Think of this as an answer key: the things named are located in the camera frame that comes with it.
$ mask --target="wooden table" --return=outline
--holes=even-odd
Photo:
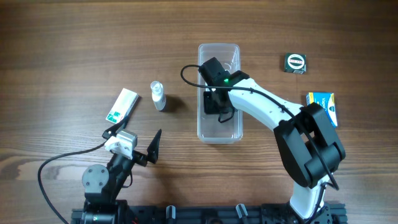
[[[103,142],[105,116],[122,88],[137,92],[127,126],[145,151],[163,129],[156,165],[133,168],[130,205],[284,203],[292,179],[272,131],[244,115],[232,145],[197,138],[197,90],[180,69],[202,43],[236,43],[242,70],[304,104],[332,91],[346,159],[335,177],[349,223],[398,219],[398,5],[388,1],[92,2],[0,5],[0,223],[60,223],[37,183],[44,160]],[[284,73],[286,52],[307,55],[308,72]],[[196,80],[192,70],[186,76]],[[178,103],[158,112],[149,84]],[[106,164],[104,149],[50,163],[45,189],[69,220],[84,201],[83,171]]]

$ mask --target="blue and yellow box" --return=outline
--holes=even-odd
[[[323,107],[329,117],[331,125],[337,127],[335,94],[334,93],[308,93],[307,105],[316,102]]]

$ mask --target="bottle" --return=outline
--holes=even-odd
[[[162,111],[166,106],[166,96],[164,94],[163,85],[158,81],[153,81],[150,84],[152,90],[152,100],[155,103],[157,110]]]

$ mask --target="clear plastic container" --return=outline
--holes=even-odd
[[[201,44],[198,53],[198,65],[216,57],[225,70],[231,74],[241,69],[239,47],[236,44]],[[206,85],[198,73],[198,83]],[[235,112],[233,119],[220,123],[218,114],[205,114],[203,92],[209,89],[198,88],[198,137],[208,144],[231,144],[243,137],[243,112]]]

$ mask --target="green and black box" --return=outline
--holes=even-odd
[[[287,53],[284,72],[304,74],[307,71],[307,59],[304,54]]]

